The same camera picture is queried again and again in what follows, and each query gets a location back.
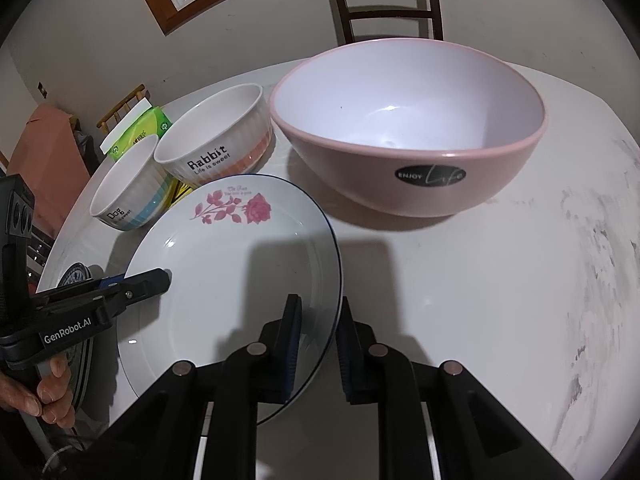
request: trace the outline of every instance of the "finger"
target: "finger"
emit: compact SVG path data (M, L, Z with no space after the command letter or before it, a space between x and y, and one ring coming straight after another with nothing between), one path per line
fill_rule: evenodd
M71 390L67 390L60 400L43 406L42 420L53 424L65 418L67 413L69 413L69 409L71 409L71 401L73 398L74 394L71 393Z
M52 374L58 378L62 377L66 370L66 353L54 355L49 361L49 366Z
M72 428L75 423L76 410L74 410L74 407L72 406L69 409L69 412L57 422L57 425L59 425L63 430L68 430L69 428Z
M39 416L42 412L40 402L26 386L4 374L0 374L0 399L6 406L29 415Z
M40 384L38 384L37 387L37 392L40 400L44 404L50 404L52 402L60 400L69 386L70 378L71 370L69 370L68 367L62 374L62 377L48 375L42 378Z

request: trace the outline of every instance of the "white bowl with blue stripe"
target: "white bowl with blue stripe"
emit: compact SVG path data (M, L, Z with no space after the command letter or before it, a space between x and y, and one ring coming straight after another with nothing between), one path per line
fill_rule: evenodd
M167 207L174 178L154 160L158 136L134 144L98 186L91 216L120 231L130 231L158 218Z

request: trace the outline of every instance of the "round table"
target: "round table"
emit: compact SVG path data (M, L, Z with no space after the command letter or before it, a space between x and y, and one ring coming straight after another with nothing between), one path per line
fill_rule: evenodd
M164 106L173 121L219 90L266 95L299 61L213 84ZM640 149L599 98L514 66L537 88L548 132L497 196L445 219L388 216L329 189L276 128L257 171L305 189L328 214L354 319L410 359L456 359L575 476L607 471L640 419ZM124 272L145 230L89 216L105 161L68 216L40 289L75 262ZM136 399L115 330L95 342L84 410L112 423ZM258 430L258 475L377 477L373 406L350 406L332 350L308 390Z

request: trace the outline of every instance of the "white wall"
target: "white wall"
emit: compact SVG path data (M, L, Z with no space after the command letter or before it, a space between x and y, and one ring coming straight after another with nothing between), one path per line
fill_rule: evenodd
M33 99L15 68L6 44L0 46L0 152L11 160L24 125L36 109Z
M640 60L601 0L441 4L446 40L594 92L640 139ZM144 0L33 0L8 41L30 91L42 81L85 129L141 82L164 104L337 44L329 0L227 0L167 37Z

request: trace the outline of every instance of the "metal bolt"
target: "metal bolt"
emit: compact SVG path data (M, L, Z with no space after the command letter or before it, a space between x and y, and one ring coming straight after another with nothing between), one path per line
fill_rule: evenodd
M369 347L369 353L373 355L373 357L384 357L389 353L389 348L380 343L376 343Z
M251 355L262 355L267 351L267 347L264 343L251 343L247 346L246 351Z
M443 368L449 375L460 375L464 370L463 366L458 361L447 361L444 363Z
M178 361L171 368L171 371L178 376L183 376L191 372L192 367L193 366L188 361Z

